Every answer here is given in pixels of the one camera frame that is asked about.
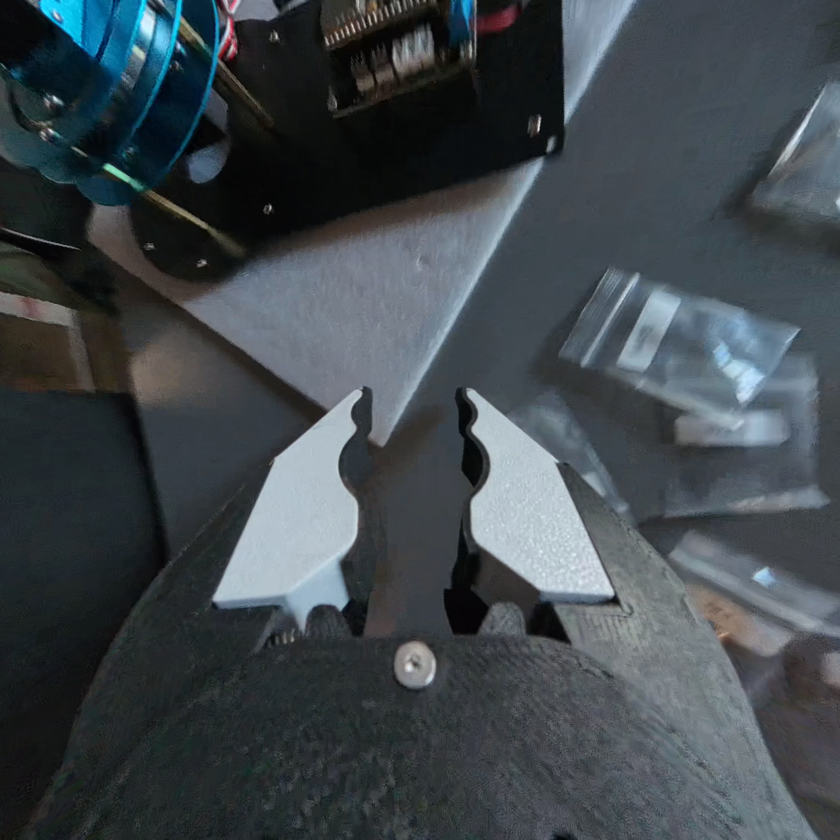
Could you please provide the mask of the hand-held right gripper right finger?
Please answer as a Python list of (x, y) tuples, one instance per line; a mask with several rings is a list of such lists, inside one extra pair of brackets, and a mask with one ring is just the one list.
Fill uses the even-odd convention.
[(616, 606), (617, 595), (561, 463), (472, 387), (455, 394), (470, 484), (446, 590), (456, 635), (477, 634), (493, 606), (525, 629), (557, 605)]

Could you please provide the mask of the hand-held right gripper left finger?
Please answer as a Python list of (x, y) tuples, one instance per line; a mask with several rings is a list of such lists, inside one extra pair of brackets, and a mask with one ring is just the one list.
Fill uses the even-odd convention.
[(275, 457), (213, 594), (221, 611), (267, 607), (305, 629), (320, 607), (364, 633), (379, 515), (371, 488), (373, 394), (352, 391)]

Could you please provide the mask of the person's dark trousers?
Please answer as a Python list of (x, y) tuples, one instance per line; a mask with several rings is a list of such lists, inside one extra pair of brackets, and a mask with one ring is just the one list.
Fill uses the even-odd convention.
[(102, 657), (164, 558), (133, 399), (3, 387), (2, 838), (62, 764)]

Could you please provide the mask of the robot circuit board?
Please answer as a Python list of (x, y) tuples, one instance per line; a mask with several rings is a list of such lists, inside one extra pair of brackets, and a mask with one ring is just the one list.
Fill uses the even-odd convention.
[(336, 119), (451, 82), (476, 80), (473, 1), (325, 1), (327, 105)]

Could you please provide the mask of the white foam mat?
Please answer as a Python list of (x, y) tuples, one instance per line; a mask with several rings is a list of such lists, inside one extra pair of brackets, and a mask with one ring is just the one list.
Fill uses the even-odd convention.
[(203, 285), (152, 267), (129, 211), (96, 206), (91, 243), (317, 405), (374, 393), (383, 445), (543, 168), (543, 159), (276, 240)]

